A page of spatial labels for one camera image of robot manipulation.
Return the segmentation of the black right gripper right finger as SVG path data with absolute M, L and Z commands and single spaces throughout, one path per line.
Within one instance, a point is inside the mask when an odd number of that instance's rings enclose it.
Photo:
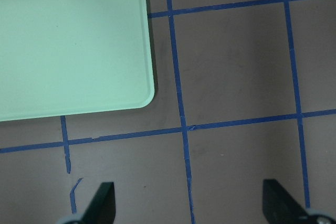
M 263 214 L 268 223 L 309 223 L 308 213 L 276 179 L 264 179 Z

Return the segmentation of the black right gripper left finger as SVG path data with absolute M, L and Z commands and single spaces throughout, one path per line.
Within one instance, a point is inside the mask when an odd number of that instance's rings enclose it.
M 113 182 L 101 183 L 79 223 L 113 224 L 116 216 L 116 198 Z

